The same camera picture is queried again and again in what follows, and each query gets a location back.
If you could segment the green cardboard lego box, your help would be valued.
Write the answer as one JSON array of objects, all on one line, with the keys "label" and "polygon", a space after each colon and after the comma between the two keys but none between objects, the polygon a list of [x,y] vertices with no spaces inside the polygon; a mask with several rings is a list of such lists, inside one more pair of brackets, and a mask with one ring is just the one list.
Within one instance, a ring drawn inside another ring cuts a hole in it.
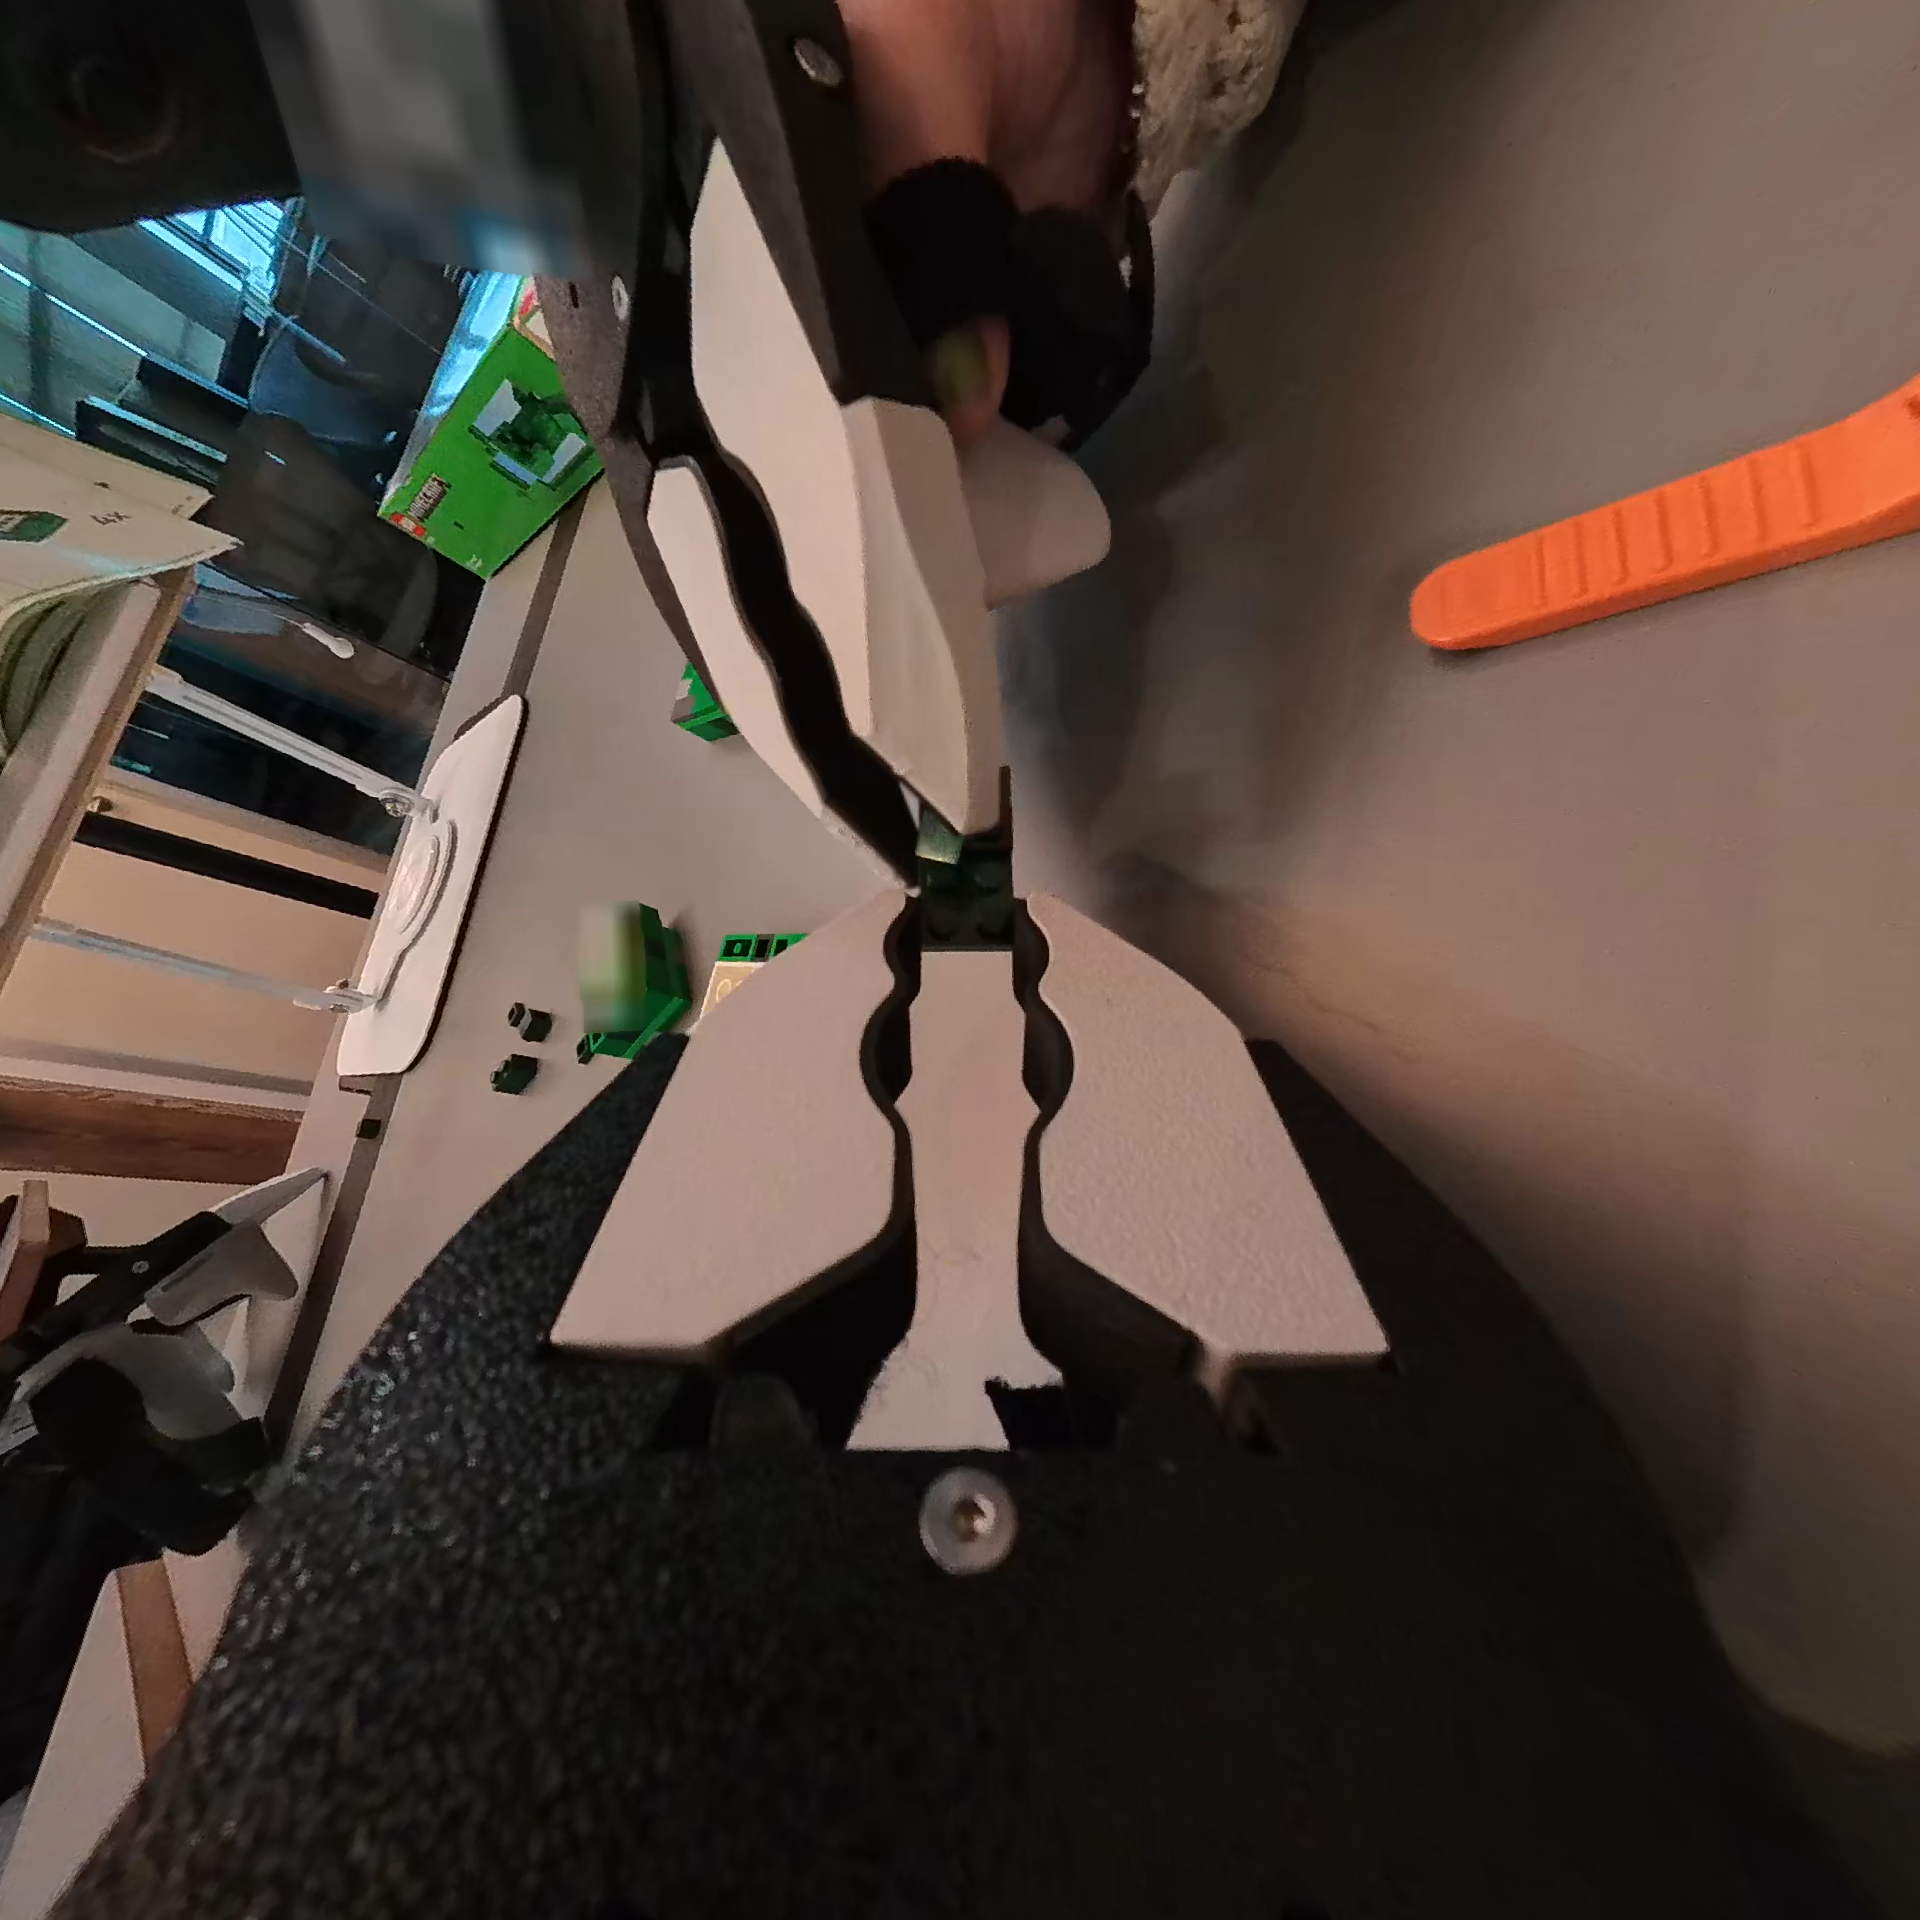
[{"label": "green cardboard lego box", "polygon": [[601,473],[564,392],[538,282],[483,277],[386,485],[381,518],[490,580]]}]

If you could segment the green lego face block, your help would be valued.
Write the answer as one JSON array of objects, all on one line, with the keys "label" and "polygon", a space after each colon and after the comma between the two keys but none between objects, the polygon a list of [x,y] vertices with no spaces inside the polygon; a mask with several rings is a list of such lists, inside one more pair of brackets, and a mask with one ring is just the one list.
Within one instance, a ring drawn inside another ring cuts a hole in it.
[{"label": "green lego face block", "polygon": [[581,918],[577,1054],[628,1063],[689,1015],[681,935],[647,903],[599,903]]},{"label": "green lego face block", "polygon": [[712,962],[712,970],[706,977],[704,997],[699,1002],[699,1015],[695,1021],[703,1021],[713,1012],[719,1002],[722,1002],[731,992],[737,992],[743,983],[754,977],[769,964],[773,964],[783,952],[801,946],[807,940],[803,930],[786,930],[786,933],[729,933]]}]

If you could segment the white book stand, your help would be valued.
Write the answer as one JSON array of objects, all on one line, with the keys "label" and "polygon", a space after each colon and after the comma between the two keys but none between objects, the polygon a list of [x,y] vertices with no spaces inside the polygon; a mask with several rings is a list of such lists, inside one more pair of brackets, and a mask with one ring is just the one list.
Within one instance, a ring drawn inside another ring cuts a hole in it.
[{"label": "white book stand", "polygon": [[[162,631],[185,601],[185,573],[121,583],[89,608],[32,725],[5,758],[5,973],[27,941],[111,956],[168,976],[251,992],[345,1020],[340,1073],[405,1073],[442,1020],[474,894],[527,729],[517,689],[475,713],[421,783],[277,726],[160,664]],[[353,785],[403,822],[360,973],[333,990],[277,981],[196,956],[45,918],[41,905],[140,694],[151,694],[288,761]]]}]

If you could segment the dark green lego assembly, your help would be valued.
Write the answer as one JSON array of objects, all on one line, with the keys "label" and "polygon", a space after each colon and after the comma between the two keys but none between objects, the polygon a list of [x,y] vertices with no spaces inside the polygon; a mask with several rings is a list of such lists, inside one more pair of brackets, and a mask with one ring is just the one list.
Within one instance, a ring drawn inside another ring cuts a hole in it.
[{"label": "dark green lego assembly", "polygon": [[924,952],[1010,950],[1017,914],[1016,837],[1009,822],[967,833],[956,868],[921,868],[919,943]]}]

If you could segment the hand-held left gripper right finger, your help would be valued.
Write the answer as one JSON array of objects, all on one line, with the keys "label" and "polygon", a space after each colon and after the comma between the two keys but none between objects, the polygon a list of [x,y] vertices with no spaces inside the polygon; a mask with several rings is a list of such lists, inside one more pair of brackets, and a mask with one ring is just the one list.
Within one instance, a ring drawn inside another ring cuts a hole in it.
[{"label": "hand-held left gripper right finger", "polygon": [[1160,1401],[1389,1356],[1248,1038],[1057,895],[1019,903],[1019,1318],[1057,1373],[1019,1441],[1112,1446]]}]

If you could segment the dark office chairs row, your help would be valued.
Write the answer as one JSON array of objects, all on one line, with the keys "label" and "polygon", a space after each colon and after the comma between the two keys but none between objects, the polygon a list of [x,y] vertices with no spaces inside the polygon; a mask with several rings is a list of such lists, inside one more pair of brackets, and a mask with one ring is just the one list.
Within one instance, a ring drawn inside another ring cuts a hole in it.
[{"label": "dark office chairs row", "polygon": [[196,518],[234,538],[228,559],[247,585],[448,673],[460,597],[428,545],[379,510],[411,418],[373,370],[274,320],[245,394],[144,356],[116,399],[208,493]]}]

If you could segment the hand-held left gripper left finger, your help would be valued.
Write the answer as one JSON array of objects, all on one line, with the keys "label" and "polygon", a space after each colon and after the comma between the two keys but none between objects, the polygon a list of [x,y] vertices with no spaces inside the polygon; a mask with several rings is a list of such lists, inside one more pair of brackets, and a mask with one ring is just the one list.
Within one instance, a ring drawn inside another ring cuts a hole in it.
[{"label": "hand-held left gripper left finger", "polygon": [[844,1446],[917,1305],[919,906],[877,894],[697,1021],[549,1341],[773,1376]]}]

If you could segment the open lego instruction booklet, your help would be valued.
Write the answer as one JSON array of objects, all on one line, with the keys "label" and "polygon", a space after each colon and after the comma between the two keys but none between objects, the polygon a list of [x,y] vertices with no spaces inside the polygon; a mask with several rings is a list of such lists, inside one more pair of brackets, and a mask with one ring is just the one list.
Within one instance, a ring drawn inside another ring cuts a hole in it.
[{"label": "open lego instruction booklet", "polygon": [[3,753],[27,733],[88,616],[129,583],[236,545],[199,518],[210,493],[3,416]]}]

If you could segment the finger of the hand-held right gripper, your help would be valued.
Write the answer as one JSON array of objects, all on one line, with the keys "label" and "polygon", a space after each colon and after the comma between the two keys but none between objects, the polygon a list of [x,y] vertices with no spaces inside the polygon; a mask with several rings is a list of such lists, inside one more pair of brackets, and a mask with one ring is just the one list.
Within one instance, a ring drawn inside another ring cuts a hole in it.
[{"label": "finger of the hand-held right gripper", "polygon": [[825,639],[794,593],[773,518],[727,457],[657,470],[647,532],[685,615],[699,672],[762,764],[831,832],[903,884],[917,816],[851,726]]},{"label": "finger of the hand-held right gripper", "polygon": [[840,399],[733,159],[690,223],[690,373],[773,510],[858,741],[960,832],[1001,814],[1001,697],[959,455],[928,406]]}]

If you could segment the person's right hand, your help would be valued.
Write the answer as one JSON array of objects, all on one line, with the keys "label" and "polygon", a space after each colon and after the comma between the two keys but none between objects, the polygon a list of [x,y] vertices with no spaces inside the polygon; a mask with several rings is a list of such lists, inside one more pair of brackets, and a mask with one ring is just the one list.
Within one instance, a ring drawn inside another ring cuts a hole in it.
[{"label": "person's right hand", "polygon": [[1093,209],[1122,180],[1135,8],[1122,1],[841,1],[871,192],[936,159],[985,167],[1023,209]]}]

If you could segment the orange brick separator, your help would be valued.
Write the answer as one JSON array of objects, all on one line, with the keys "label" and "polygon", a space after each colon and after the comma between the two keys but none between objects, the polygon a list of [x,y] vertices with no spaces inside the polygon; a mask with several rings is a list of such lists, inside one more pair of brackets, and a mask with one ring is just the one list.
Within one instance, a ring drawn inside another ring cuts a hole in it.
[{"label": "orange brick separator", "polygon": [[1909,378],[1842,420],[1457,558],[1420,580],[1409,624],[1433,652],[1499,648],[1916,527]]}]

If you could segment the person's right forearm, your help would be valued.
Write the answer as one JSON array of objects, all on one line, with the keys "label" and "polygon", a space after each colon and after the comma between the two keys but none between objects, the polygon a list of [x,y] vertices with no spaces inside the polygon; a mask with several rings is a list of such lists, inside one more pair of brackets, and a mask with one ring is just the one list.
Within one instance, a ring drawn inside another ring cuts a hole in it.
[{"label": "person's right forearm", "polygon": [[1268,108],[1306,1],[1135,1],[1124,173],[1145,209]]}]

